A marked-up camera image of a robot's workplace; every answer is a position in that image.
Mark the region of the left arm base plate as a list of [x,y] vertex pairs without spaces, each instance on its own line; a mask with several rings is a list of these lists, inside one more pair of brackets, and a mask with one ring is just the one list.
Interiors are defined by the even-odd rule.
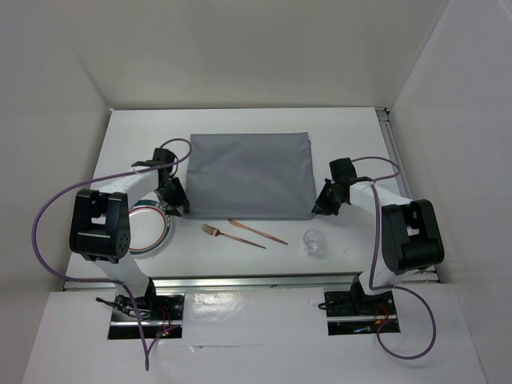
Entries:
[[[110,326],[107,338],[109,340],[134,340],[138,339],[138,323],[134,308],[127,297],[116,296],[113,301],[104,301],[96,298],[97,302],[103,302],[112,309]],[[154,307],[140,306],[140,317],[145,338],[174,339],[182,337],[182,320],[184,313],[185,295],[173,294],[157,296]]]

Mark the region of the grey cloth placemat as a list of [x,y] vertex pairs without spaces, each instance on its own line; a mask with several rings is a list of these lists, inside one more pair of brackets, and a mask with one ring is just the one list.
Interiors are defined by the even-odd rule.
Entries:
[[190,142],[190,218],[311,218],[317,193],[306,132],[193,134]]

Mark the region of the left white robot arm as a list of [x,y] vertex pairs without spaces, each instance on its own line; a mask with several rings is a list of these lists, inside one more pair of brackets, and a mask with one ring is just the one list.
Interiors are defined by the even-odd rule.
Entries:
[[157,213],[167,221],[190,212],[190,203],[175,176],[178,157],[159,147],[150,160],[132,165],[131,174],[99,190],[77,192],[70,228],[70,249],[95,264],[118,286],[113,307],[140,319],[158,312],[153,280],[130,254],[130,210],[147,194],[158,198]]

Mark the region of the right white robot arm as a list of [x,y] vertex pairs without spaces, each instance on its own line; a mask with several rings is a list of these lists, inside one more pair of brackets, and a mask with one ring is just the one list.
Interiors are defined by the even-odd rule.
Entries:
[[433,204],[411,200],[377,186],[383,178],[359,176],[354,160],[340,158],[329,164],[312,214],[339,214],[342,205],[355,206],[375,219],[374,249],[370,268],[354,278],[343,301],[326,300],[322,308],[351,308],[368,313],[385,294],[409,276],[441,263],[445,257]]

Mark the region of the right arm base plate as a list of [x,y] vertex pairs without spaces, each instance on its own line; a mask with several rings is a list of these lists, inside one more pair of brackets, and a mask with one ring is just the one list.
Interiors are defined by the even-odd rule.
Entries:
[[325,312],[329,336],[400,333],[391,292],[356,302],[349,291],[326,291],[318,308]]

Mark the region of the clear glass cup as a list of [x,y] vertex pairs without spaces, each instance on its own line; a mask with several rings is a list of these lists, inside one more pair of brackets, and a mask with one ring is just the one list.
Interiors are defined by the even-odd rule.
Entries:
[[302,240],[305,254],[311,257],[321,257],[323,255],[326,241],[320,231],[308,230],[304,233]]

